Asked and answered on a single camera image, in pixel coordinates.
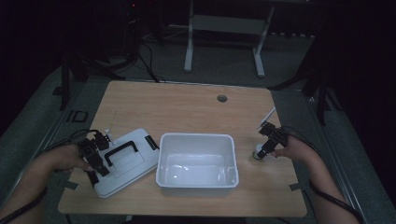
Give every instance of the human arm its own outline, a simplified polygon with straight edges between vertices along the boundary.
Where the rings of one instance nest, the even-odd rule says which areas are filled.
[[[44,190],[54,171],[74,168],[91,171],[91,166],[78,156],[77,145],[65,145],[42,154],[28,165],[21,180],[0,210],[0,219],[34,201]],[[10,223],[41,223],[43,203],[40,202]]]
[[[330,175],[319,154],[304,142],[293,136],[288,137],[288,144],[283,149],[271,153],[275,157],[288,157],[293,161],[303,163],[311,178],[312,184],[320,191],[347,203]],[[359,221],[344,208],[332,203],[316,193],[313,194],[313,205],[317,222],[322,223],[359,223]]]

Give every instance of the metal stand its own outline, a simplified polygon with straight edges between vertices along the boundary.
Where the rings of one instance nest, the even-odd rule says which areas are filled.
[[[194,15],[193,0],[190,0],[190,19],[189,19],[189,43],[187,45],[186,61],[184,63],[184,71],[190,72],[192,65],[193,30],[207,30],[217,32],[229,32],[248,35],[260,35],[259,45],[253,48],[253,58],[256,64],[257,76],[264,77],[264,69],[262,66],[262,46],[267,36],[271,19],[274,15],[275,7],[271,7],[266,20],[237,19],[226,17],[215,17],[206,15]]]

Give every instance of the white storage container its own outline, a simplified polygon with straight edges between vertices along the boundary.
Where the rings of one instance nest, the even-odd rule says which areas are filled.
[[[156,181],[165,194],[226,195],[239,183],[233,139],[228,134],[164,134]]]

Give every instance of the wooden table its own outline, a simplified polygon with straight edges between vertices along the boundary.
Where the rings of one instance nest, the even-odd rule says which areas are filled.
[[[225,103],[219,95],[227,96]],[[160,143],[164,133],[226,133],[233,137],[239,185],[225,197],[165,196],[155,172],[107,198],[99,198],[80,170],[70,176],[59,210],[66,214],[118,214],[206,217],[303,217],[306,214],[291,160],[251,153],[266,138],[258,125],[274,107],[265,89],[208,85],[113,81],[109,83],[92,129],[111,129],[114,138],[146,129]],[[279,126],[277,113],[269,120]]]

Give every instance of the black strap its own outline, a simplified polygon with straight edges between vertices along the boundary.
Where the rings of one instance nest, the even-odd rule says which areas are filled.
[[[351,213],[359,221],[359,223],[363,223],[363,218],[361,217],[361,214],[358,211],[356,211],[349,204],[344,203],[343,201],[334,198],[332,195],[329,195],[327,193],[320,191],[319,189],[317,189],[317,187],[315,187],[315,185],[312,183],[311,180],[309,180],[309,188],[311,188],[318,196],[328,200],[331,203],[334,203],[334,204],[344,208],[349,213]]]
[[[47,188],[44,188],[43,191],[30,203],[26,204],[24,207],[14,211],[13,213],[9,214],[6,217],[3,217],[0,220],[0,224],[6,224],[10,221],[12,221],[14,218],[22,215],[23,213],[29,211],[30,209],[34,208],[36,205],[38,205],[41,200],[43,200],[44,196],[47,194]]]

